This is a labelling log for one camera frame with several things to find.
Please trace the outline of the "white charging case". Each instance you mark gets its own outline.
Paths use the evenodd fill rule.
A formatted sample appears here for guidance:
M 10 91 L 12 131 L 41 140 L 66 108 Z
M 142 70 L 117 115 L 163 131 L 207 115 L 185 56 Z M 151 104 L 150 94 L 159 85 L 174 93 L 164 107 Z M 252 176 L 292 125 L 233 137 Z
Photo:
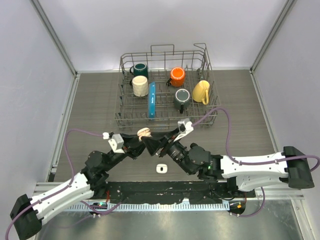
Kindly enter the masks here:
M 166 174 L 168 172 L 168 165 L 164 163 L 159 163 L 155 168 L 158 174 Z

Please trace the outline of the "beige charging case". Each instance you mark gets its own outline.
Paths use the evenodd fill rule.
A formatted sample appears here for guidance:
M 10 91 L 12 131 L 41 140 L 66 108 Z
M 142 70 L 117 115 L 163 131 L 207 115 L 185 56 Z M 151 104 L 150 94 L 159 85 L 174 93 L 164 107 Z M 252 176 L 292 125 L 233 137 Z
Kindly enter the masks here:
M 141 142 L 142 141 L 142 137 L 150 137 L 151 136 L 150 129 L 148 127 L 144 127 L 142 129 L 140 129 L 137 132 L 137 136 L 138 136 L 139 141 Z

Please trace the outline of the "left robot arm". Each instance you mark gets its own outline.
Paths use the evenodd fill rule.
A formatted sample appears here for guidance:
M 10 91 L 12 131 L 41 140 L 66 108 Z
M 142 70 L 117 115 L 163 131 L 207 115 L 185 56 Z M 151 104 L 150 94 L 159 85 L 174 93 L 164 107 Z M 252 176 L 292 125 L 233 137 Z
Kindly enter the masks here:
M 140 134 L 100 134 L 108 141 L 111 150 L 104 153 L 92 151 L 85 167 L 78 173 L 73 172 L 66 182 L 42 194 L 28 197 L 19 196 L 10 212 L 10 227 L 14 227 L 20 240 L 36 235 L 53 217 L 75 203 L 90 199 L 100 200 L 107 192 L 108 171 L 125 158 L 136 159 L 145 145 Z

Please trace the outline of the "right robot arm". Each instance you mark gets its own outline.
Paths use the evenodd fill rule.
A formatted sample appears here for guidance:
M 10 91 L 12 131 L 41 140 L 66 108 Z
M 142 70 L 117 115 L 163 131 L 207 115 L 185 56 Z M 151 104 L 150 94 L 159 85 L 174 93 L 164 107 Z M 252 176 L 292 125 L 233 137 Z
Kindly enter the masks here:
M 200 180 L 226 180 L 226 193 L 233 198 L 255 188 L 287 184 L 292 189 L 310 189 L 315 184 L 307 157 L 293 146 L 281 152 L 249 157 L 212 154 L 196 143 L 187 149 L 180 143 L 186 136 L 179 130 L 150 132 L 143 128 L 137 133 L 150 155 L 168 155 L 188 175 Z

